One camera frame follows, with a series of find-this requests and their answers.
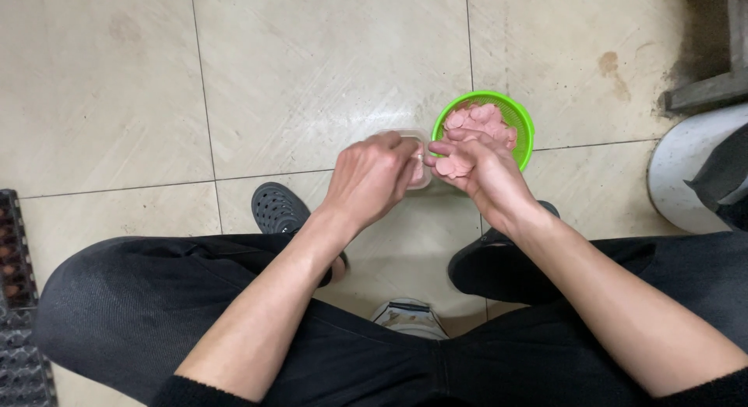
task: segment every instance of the green colander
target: green colander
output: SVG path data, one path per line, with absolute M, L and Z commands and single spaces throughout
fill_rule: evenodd
M 530 119 L 527 109 L 512 100 L 509 96 L 502 95 L 501 93 L 491 90 L 479 90 L 466 93 L 459 96 L 457 99 L 454 99 L 444 108 L 436 119 L 431 139 L 433 141 L 441 140 L 441 137 L 444 135 L 444 120 L 450 112 L 462 109 L 463 107 L 468 107 L 473 103 L 476 103 L 477 105 L 493 103 L 501 110 L 504 122 L 517 128 L 517 147 L 512 150 L 512 156 L 514 156 L 517 161 L 519 170 L 523 171 L 529 162 L 529 156 L 533 153 L 533 135 L 535 135 L 535 127 L 533 126 L 533 120 Z

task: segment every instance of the black sleeve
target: black sleeve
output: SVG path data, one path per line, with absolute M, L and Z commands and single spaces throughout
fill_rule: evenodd
M 748 405 L 748 367 L 698 387 L 658 398 L 654 404 L 663 407 Z
M 150 407 L 259 407 L 256 402 L 209 387 L 182 376 L 172 376 L 161 385 Z

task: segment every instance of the black pants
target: black pants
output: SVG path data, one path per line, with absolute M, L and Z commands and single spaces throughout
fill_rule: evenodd
M 289 239 L 124 237 L 92 245 L 47 282 L 37 344 L 61 366 L 149 402 Z M 594 244 L 748 349 L 748 233 Z M 468 251 L 452 266 L 463 292 L 533 306 L 437 342 L 312 300 L 265 404 L 413 405 L 432 396 L 474 405 L 647 402 L 519 249 Z

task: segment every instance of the rubber mat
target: rubber mat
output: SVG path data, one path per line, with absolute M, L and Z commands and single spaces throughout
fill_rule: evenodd
M 0 190 L 0 407 L 57 405 L 49 361 L 32 344 L 37 293 L 16 192 Z

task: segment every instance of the clear plastic container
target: clear plastic container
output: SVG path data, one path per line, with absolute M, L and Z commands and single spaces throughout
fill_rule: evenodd
M 377 134 L 382 134 L 387 131 L 397 131 L 402 137 L 415 138 L 421 143 L 422 151 L 418 155 L 418 163 L 420 164 L 423 175 L 417 181 L 413 181 L 408 185 L 408 190 L 412 189 L 423 189 L 431 183 L 431 168 L 423 164 L 423 155 L 429 151 L 429 142 L 431 136 L 423 129 L 418 128 L 396 128 L 396 129 L 382 129 Z

